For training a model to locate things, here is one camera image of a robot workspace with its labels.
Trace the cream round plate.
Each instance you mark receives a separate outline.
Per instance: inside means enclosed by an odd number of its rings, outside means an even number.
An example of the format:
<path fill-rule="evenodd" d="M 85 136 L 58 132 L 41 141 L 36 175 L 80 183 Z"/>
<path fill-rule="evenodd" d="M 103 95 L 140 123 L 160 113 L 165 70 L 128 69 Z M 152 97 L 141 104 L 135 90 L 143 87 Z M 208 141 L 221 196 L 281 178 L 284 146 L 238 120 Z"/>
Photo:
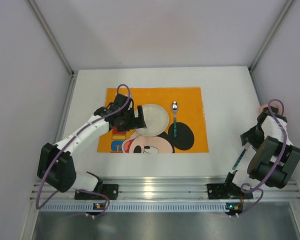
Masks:
<path fill-rule="evenodd" d="M 146 127 L 137 128 L 136 132 L 145 137 L 155 137 L 163 133 L 169 125 L 168 112 L 160 105 L 142 105 L 143 117 Z"/>

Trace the fork with patterned handle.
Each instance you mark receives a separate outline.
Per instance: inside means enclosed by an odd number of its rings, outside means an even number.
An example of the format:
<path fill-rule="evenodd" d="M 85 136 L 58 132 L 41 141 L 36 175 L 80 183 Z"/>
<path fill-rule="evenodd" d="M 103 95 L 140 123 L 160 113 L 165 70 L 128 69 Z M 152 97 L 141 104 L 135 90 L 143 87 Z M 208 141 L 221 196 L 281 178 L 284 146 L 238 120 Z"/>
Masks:
<path fill-rule="evenodd" d="M 243 156 L 245 155 L 246 151 L 247 151 L 247 148 L 244 148 L 244 149 L 242 150 L 242 152 L 240 153 L 239 157 L 237 158 L 237 160 L 235 161 L 235 163 L 234 163 L 234 165 L 233 165 L 233 167 L 232 167 L 232 170 L 233 170 L 233 171 L 235 171 L 235 170 L 237 169 L 237 167 L 238 167 L 238 165 L 240 164 L 240 162 L 241 162 Z"/>

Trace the spoon with patterned handle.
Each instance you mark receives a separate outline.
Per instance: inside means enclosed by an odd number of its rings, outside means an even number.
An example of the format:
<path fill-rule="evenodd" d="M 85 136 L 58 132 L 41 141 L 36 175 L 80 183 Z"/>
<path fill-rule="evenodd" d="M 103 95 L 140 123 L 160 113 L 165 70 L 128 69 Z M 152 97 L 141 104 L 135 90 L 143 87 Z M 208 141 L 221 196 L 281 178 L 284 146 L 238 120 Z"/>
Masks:
<path fill-rule="evenodd" d="M 173 113 L 173 136 L 177 137 L 177 113 L 179 110 L 178 103 L 176 101 L 173 101 L 171 104 L 171 110 Z"/>

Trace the pink plastic cup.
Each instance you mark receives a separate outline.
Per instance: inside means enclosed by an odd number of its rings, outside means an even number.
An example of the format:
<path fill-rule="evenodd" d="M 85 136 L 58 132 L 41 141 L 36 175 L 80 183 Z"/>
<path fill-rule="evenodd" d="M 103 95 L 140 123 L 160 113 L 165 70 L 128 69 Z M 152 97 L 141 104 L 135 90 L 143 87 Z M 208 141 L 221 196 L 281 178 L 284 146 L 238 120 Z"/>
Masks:
<path fill-rule="evenodd" d="M 261 105 L 258 111 L 261 114 L 263 111 L 268 111 L 269 108 L 271 108 L 274 114 L 281 115 L 281 116 L 284 114 L 284 108 L 277 103 L 271 103 L 270 105 L 268 104 Z"/>

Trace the orange cartoon mouse placemat cloth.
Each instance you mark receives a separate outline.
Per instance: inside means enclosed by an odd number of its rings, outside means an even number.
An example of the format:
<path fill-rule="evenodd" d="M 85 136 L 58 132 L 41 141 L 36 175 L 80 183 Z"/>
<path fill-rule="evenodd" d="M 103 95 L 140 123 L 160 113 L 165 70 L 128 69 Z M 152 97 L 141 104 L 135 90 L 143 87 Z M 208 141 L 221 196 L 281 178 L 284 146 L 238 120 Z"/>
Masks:
<path fill-rule="evenodd" d="M 157 136 L 143 136 L 136 130 L 115 128 L 100 137 L 99 153 L 174 154 L 208 153 L 208 137 L 201 89 L 199 87 L 131 88 L 135 105 L 156 104 L 169 116 L 166 130 Z M 177 137 L 174 137 L 172 102 L 178 103 Z"/>

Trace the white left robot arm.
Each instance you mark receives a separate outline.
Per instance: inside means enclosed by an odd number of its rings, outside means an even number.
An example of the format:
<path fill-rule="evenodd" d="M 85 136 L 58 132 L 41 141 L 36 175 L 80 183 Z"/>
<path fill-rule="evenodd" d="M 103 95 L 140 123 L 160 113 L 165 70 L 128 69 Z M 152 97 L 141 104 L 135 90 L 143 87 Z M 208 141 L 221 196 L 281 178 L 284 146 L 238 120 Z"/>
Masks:
<path fill-rule="evenodd" d="M 61 193 L 69 190 L 92 192 L 102 180 L 93 173 L 76 169 L 80 154 L 112 129 L 128 132 L 145 127 L 143 107 L 134 106 L 131 97 L 118 93 L 108 107 L 98 108 L 74 133 L 42 147 L 37 176 Z"/>

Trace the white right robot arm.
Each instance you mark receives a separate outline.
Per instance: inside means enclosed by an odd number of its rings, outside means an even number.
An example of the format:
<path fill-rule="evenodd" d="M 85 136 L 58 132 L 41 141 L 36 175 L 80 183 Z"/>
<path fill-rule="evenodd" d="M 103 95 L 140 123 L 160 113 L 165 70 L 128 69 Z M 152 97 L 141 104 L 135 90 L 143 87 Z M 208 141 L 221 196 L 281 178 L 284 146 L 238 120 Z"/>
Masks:
<path fill-rule="evenodd" d="M 255 151 L 246 172 L 233 170 L 227 178 L 240 187 L 247 178 L 260 182 L 267 176 L 264 184 L 270 188 L 282 189 L 290 180 L 300 161 L 300 148 L 294 146 L 287 134 L 287 118 L 279 114 L 275 107 L 264 108 L 256 120 L 256 125 L 240 135 L 241 144 Z"/>

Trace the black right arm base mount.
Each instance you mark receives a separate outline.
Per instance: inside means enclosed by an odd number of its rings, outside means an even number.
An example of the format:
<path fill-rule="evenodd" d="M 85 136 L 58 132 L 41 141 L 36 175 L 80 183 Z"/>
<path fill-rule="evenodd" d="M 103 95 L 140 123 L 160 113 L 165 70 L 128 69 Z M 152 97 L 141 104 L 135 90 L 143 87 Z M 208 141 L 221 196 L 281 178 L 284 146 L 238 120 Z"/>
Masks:
<path fill-rule="evenodd" d="M 241 189 L 233 183 L 209 183 L 206 185 L 209 200 L 252 200 L 252 193 L 243 193 Z"/>

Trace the aluminium front frame rail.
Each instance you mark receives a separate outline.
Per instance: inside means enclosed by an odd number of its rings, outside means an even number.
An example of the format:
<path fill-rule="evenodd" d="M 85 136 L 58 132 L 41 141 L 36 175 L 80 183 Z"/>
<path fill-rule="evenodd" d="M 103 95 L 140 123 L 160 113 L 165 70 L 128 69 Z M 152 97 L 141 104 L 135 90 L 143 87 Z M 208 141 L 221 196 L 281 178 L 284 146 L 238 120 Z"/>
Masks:
<path fill-rule="evenodd" d="M 118 185 L 118 201 L 207 201 L 208 184 L 223 183 L 225 176 L 208 177 L 105 177 L 105 184 Z M 282 188 L 265 185 L 263 202 L 300 201 L 300 190 L 291 180 Z"/>

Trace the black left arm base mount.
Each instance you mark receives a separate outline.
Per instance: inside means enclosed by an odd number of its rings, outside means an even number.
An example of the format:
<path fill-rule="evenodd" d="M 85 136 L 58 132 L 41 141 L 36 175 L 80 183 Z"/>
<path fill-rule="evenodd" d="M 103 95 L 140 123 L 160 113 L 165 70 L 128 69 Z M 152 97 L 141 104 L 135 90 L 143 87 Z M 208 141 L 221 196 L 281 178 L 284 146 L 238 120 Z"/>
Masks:
<path fill-rule="evenodd" d="M 116 200 L 119 194 L 119 185 L 118 184 L 103 184 L 100 187 L 97 187 L 94 192 L 105 195 L 110 200 Z M 104 200 L 103 196 L 85 193 L 81 191 L 76 191 L 74 195 L 75 200 Z"/>

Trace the left aluminium corner post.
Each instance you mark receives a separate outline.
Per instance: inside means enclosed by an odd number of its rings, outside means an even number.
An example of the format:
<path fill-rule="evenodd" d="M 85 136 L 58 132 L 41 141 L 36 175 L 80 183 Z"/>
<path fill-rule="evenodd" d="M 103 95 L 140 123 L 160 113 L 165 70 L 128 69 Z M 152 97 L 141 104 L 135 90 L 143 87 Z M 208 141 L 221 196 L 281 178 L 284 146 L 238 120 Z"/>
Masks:
<path fill-rule="evenodd" d="M 69 64 L 69 61 L 67 60 L 64 52 L 62 51 L 53 31 L 51 30 L 50 26 L 48 25 L 44 15 L 42 14 L 39 6 L 37 5 L 35 0 L 25 0 L 25 2 L 28 4 L 29 8 L 33 12 L 35 18 L 37 19 L 40 27 L 42 28 L 43 32 L 47 36 L 50 44 L 52 45 L 52 48 L 58 55 L 59 59 L 61 60 L 63 66 L 65 67 L 67 73 L 70 77 L 73 77 L 74 70 L 72 69 L 71 65 Z"/>

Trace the aluminium corner post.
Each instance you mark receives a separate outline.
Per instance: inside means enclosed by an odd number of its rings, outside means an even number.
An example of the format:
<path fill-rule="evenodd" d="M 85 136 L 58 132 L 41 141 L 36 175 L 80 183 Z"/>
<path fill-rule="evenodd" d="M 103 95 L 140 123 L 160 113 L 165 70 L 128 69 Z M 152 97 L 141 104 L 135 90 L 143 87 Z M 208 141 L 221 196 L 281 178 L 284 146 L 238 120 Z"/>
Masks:
<path fill-rule="evenodd" d="M 53 31 L 51 30 L 50 26 L 48 25 L 44 15 L 42 14 L 39 6 L 37 5 L 35 0 L 25 0 L 25 2 L 28 4 L 29 8 L 33 12 L 35 18 L 37 19 L 40 27 L 42 28 L 43 32 L 47 36 L 50 44 L 52 45 L 52 48 L 58 55 L 59 59 L 61 60 L 63 66 L 65 67 L 67 73 L 70 77 L 73 77 L 74 70 L 72 69 L 71 65 L 69 64 L 69 61 L 67 60 L 64 52 L 62 51 Z"/>
<path fill-rule="evenodd" d="M 255 57 L 253 58 L 252 63 L 248 67 L 250 74 L 252 74 L 258 66 L 260 60 L 262 59 L 268 47 L 270 46 L 271 42 L 273 41 L 275 35 L 277 34 L 278 30 L 280 29 L 281 25 L 283 24 L 285 18 L 289 14 L 295 2 L 295 0 L 286 0 L 284 2 L 283 7 L 279 11 L 278 16 L 275 18 L 275 21 L 273 22 L 268 33 L 266 34 L 260 48 L 258 49 Z"/>

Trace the right aluminium corner post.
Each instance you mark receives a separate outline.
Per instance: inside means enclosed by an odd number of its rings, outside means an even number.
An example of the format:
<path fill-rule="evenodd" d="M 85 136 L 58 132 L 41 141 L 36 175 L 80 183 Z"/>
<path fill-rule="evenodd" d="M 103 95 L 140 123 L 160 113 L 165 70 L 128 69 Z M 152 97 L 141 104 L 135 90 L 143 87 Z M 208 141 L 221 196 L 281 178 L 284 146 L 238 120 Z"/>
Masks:
<path fill-rule="evenodd" d="M 286 0 L 284 2 L 283 7 L 279 11 L 278 16 L 275 18 L 275 21 L 273 22 L 268 33 L 266 34 L 260 48 L 258 49 L 255 57 L 253 58 L 252 63 L 248 67 L 250 74 L 252 74 L 258 66 L 260 60 L 262 59 L 268 47 L 270 46 L 271 42 L 273 41 L 275 35 L 277 34 L 278 30 L 280 29 L 281 25 L 283 24 L 285 18 L 289 14 L 295 2 L 295 0 Z"/>

